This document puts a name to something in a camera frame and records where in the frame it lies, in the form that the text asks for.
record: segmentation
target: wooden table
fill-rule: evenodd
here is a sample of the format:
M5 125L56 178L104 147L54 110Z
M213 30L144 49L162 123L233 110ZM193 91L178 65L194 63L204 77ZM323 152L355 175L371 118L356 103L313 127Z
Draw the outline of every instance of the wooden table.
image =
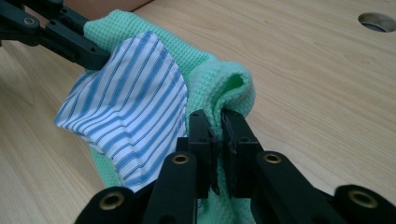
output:
M357 184L396 203L395 1L155 0L135 13L252 73L247 118L328 193ZM83 69L52 52L0 48L0 223L72 223L103 188L86 144L53 124Z

